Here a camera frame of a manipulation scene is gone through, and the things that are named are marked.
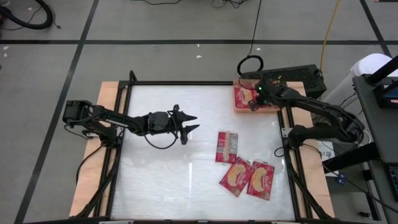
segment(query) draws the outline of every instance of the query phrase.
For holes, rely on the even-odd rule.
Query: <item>wooden board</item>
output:
[[[289,82],[288,86],[295,88],[301,94],[305,95],[305,90],[301,82]],[[98,105],[103,105],[105,108],[113,110],[114,103],[116,101],[116,94],[118,90],[118,82],[103,82],[99,93]],[[282,110],[284,115],[285,125],[287,124],[287,114],[285,110]],[[292,108],[295,124],[301,124],[307,128],[312,127],[311,114],[308,111],[300,108]],[[313,147],[318,147],[316,140],[307,140],[306,144]],[[100,141],[98,138],[90,139],[87,142],[85,157],[98,148]],[[70,210],[70,216],[79,213],[83,207],[90,201],[93,194],[98,189],[100,182],[101,170],[104,162],[105,150],[100,150],[91,159],[87,160],[81,168],[80,179],[76,187],[75,196],[73,198],[72,208]],[[331,204],[330,194],[326,183],[325,173],[323,172],[322,161],[319,153],[310,147],[303,146],[300,148],[300,153],[303,162],[303,169],[305,173],[305,179],[307,181],[308,190],[311,192],[315,200],[322,206],[322,208],[334,217],[334,211]],[[305,217],[305,209],[301,191],[297,189],[298,204],[300,209],[301,217]],[[103,202],[101,206],[100,215],[105,214],[106,203],[108,201],[109,188],[104,193]]]

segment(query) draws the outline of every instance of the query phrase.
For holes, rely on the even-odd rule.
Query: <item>gray floor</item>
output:
[[[215,9],[210,6],[211,0],[183,0],[177,5],[163,6],[131,0],[46,2],[56,12],[61,29],[53,26],[48,30],[0,30],[0,102],[3,105],[0,220],[3,223],[16,219],[37,158],[43,152],[44,138],[66,78],[73,78],[67,100],[92,102],[96,101],[101,82],[125,80],[131,69],[140,80],[232,80],[238,77],[236,65],[247,55],[250,45],[222,44],[222,41],[203,44],[202,40],[251,39],[258,4],[258,0],[250,0],[239,9],[230,5]],[[343,0],[330,34],[330,40],[337,42],[327,45],[325,52],[323,73],[328,87],[325,95],[344,79],[356,61],[371,53],[386,53],[380,44],[386,44],[391,55],[398,54],[398,45],[388,42],[398,40],[398,3],[366,0],[366,4],[387,42],[377,39],[359,0]],[[97,6],[93,20],[86,23],[92,6]],[[335,2],[330,0],[263,1],[256,40],[323,40],[334,6]],[[9,8],[28,20],[39,7],[34,1],[13,0]],[[44,12],[40,11],[32,22],[38,23],[44,18]],[[87,35],[82,35],[85,26],[89,30]],[[6,21],[4,27],[17,25]],[[137,42],[121,45],[121,42],[90,42],[85,38]],[[13,40],[28,40],[30,44]],[[34,40],[49,41],[39,44]],[[162,40],[193,41],[166,44]],[[346,40],[370,42],[347,45]],[[253,53],[263,57],[265,69],[320,65],[322,46],[319,42],[266,43],[270,42],[253,47]],[[248,62],[243,70],[255,70],[257,66],[255,62]],[[26,213],[22,212],[25,222],[67,218],[69,214],[75,171],[85,142],[67,134],[58,116],[54,117],[54,124],[57,121],[30,205]],[[336,216],[358,221],[357,212],[369,209],[362,203],[366,199],[363,194],[347,194],[350,193],[332,193]],[[349,201],[354,202],[341,206]]]

